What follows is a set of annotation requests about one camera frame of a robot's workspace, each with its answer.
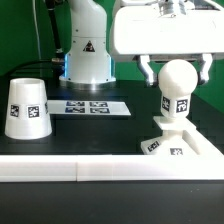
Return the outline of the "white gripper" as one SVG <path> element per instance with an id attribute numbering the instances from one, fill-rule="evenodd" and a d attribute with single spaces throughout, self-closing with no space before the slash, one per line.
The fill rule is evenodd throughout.
<path id="1" fill-rule="evenodd" d="M 148 86 L 158 84 L 150 56 L 164 60 L 168 55 L 202 54 L 198 84 L 204 85 L 209 81 L 211 54 L 224 59 L 224 12 L 189 10 L 186 15 L 160 16 L 150 6 L 123 7 L 111 26 L 110 54 L 115 61 L 123 62 L 137 56 L 137 67 Z"/>

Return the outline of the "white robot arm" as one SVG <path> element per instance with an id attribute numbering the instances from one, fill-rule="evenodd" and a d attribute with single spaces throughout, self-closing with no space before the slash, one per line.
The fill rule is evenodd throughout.
<path id="1" fill-rule="evenodd" d="M 150 63 L 183 59 L 200 65 L 209 80 L 224 59 L 224 5 L 214 0 L 115 0 L 112 24 L 93 0 L 68 0 L 71 47 L 61 84 L 96 89 L 114 83 L 116 62 L 135 62 L 149 86 L 158 84 Z"/>

